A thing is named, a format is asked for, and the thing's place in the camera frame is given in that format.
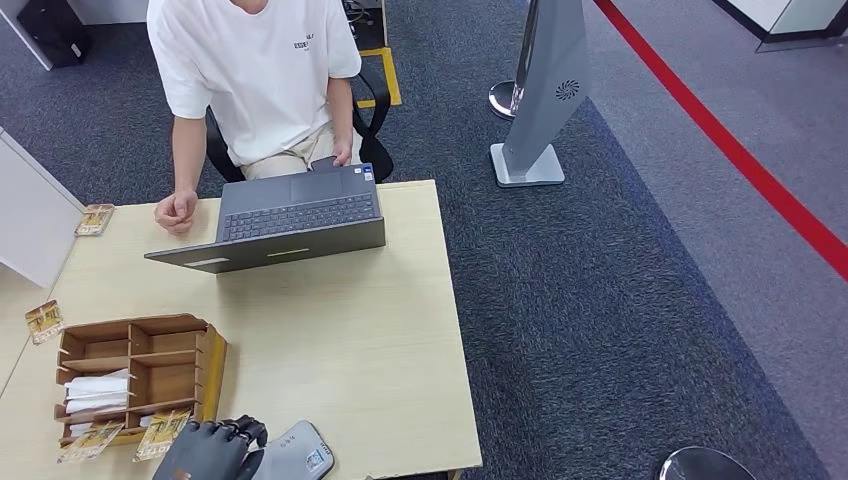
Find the person's right hand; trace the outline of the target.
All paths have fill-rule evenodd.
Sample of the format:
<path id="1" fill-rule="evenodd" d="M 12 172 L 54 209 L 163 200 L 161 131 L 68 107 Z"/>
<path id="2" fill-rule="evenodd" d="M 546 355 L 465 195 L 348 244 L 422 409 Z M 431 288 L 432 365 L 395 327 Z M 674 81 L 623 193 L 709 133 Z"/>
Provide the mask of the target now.
<path id="1" fill-rule="evenodd" d="M 193 190 L 177 191 L 161 200 L 155 210 L 156 223 L 170 234 L 182 234 L 193 225 L 198 196 Z"/>

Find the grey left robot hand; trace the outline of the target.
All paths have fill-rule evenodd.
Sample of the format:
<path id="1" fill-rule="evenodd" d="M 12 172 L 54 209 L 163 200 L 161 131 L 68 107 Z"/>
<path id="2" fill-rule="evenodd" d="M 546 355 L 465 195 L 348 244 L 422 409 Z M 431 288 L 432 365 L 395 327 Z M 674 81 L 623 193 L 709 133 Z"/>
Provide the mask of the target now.
<path id="1" fill-rule="evenodd" d="M 190 420 L 152 479 L 252 479 L 261 465 L 267 441 L 265 424 L 248 415 L 216 422 Z"/>

